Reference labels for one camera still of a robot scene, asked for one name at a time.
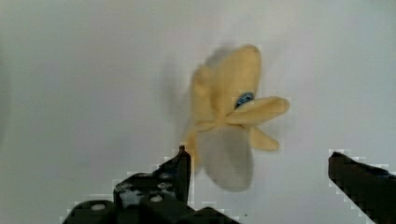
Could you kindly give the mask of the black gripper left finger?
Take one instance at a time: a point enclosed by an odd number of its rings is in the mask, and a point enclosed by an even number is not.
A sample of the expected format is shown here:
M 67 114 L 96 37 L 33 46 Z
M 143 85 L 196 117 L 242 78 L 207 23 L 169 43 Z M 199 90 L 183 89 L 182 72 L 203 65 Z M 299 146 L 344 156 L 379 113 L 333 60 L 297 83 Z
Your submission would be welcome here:
M 150 173 L 137 173 L 122 180 L 113 189 L 116 206 L 138 206 L 145 196 L 169 195 L 183 203 L 188 200 L 191 182 L 191 155 L 184 145 L 175 157 Z

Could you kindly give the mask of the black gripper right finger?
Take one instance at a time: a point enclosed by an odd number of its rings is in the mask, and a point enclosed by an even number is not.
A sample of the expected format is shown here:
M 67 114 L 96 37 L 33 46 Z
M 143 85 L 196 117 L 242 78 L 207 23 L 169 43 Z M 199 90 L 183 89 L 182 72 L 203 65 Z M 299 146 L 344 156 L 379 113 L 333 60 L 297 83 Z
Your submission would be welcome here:
M 395 175 L 334 152 L 328 159 L 328 177 L 374 224 L 395 224 Z

